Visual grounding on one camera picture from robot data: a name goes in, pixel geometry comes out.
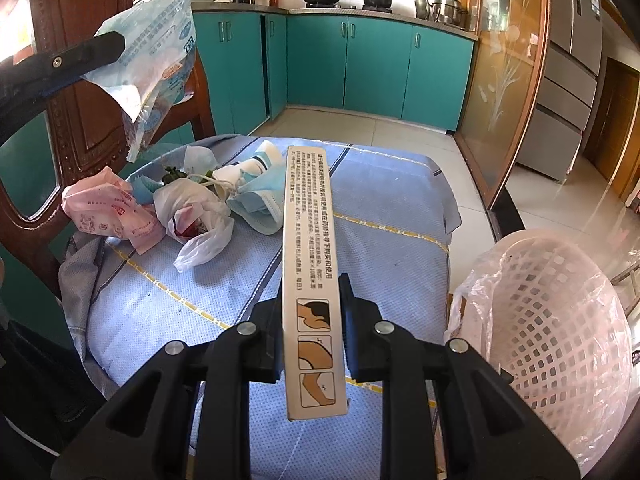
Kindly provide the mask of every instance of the blue striped cloth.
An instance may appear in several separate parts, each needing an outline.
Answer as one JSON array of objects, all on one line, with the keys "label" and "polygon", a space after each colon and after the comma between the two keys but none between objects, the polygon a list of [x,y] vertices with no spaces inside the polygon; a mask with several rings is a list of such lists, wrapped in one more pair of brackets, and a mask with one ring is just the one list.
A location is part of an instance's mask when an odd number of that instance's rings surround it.
[{"label": "blue striped cloth", "polygon": [[[197,144],[222,163],[244,160],[261,139],[221,136]],[[354,293],[375,301],[385,319],[417,338],[442,342],[449,285],[448,245],[460,225],[440,168],[422,155],[301,139],[321,146],[332,168],[339,272]],[[181,166],[184,147],[132,175],[159,180]],[[257,301],[276,295],[282,234],[264,236],[242,219],[229,245],[209,263],[179,274],[180,244],[165,237],[142,256],[128,242],[78,233],[60,270],[63,307],[92,381],[110,396],[159,348],[179,339],[195,345],[247,319]],[[289,422],[284,381],[252,384],[252,471],[255,479],[376,478],[380,468],[380,386],[348,384],[346,416]],[[200,405],[191,436],[194,446]]]}]

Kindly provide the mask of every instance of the pink paper package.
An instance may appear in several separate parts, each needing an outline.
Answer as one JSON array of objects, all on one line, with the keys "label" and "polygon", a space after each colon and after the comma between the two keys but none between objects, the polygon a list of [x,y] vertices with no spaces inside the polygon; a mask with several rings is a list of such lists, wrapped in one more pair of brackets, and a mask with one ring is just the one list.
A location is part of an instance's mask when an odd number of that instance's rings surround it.
[{"label": "pink paper package", "polygon": [[131,195],[131,184],[108,166],[62,192],[62,209],[78,230],[129,240],[138,254],[156,245],[165,235],[158,218]]}]

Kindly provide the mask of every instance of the kitchen countertop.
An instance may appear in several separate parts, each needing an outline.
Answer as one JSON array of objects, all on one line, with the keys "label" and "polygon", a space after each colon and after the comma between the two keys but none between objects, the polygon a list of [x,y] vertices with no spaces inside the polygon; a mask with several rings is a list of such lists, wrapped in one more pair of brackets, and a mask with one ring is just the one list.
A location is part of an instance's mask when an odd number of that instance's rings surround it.
[{"label": "kitchen countertop", "polygon": [[265,12],[271,14],[338,14],[341,16],[361,16],[363,18],[378,18],[381,20],[392,20],[394,22],[410,23],[412,25],[420,25],[421,27],[435,28],[448,34],[461,36],[468,40],[477,41],[478,35],[466,30],[460,30],[444,23],[427,22],[418,18],[403,16],[402,14],[393,14],[392,12],[376,12],[375,10],[362,9],[279,9],[277,7],[266,7],[250,4],[232,4],[224,2],[213,2],[211,0],[192,0],[191,9],[194,12]]},{"label": "kitchen countertop", "polygon": [[231,2],[216,2],[212,0],[191,0],[191,10],[194,12],[266,12],[270,14],[288,14],[287,9],[267,7],[263,5],[233,4]]}]

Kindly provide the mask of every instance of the white cardboard box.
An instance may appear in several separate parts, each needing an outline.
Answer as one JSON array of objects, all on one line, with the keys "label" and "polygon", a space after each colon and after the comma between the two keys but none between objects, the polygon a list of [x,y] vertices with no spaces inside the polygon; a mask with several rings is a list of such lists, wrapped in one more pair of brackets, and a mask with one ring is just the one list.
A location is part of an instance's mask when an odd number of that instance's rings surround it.
[{"label": "white cardboard box", "polygon": [[290,146],[282,259],[284,373],[290,420],[347,413],[337,271],[326,151]]}]

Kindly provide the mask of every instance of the metal screw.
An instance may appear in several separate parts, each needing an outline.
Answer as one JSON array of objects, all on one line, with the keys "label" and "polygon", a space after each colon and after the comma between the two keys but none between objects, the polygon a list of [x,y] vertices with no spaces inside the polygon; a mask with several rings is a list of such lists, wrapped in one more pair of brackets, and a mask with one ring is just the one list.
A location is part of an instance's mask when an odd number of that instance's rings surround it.
[{"label": "metal screw", "polygon": [[169,341],[164,345],[164,351],[169,355],[178,355],[184,350],[184,343],[182,341]]},{"label": "metal screw", "polygon": [[238,333],[240,335],[251,335],[255,333],[256,330],[258,330],[258,327],[255,326],[251,321],[245,321],[240,323],[236,330],[238,330]]},{"label": "metal screw", "polygon": [[452,339],[449,341],[449,348],[456,354],[463,354],[469,350],[469,343],[464,339]]},{"label": "metal screw", "polygon": [[389,321],[379,321],[373,327],[379,334],[391,334],[396,327]]}]

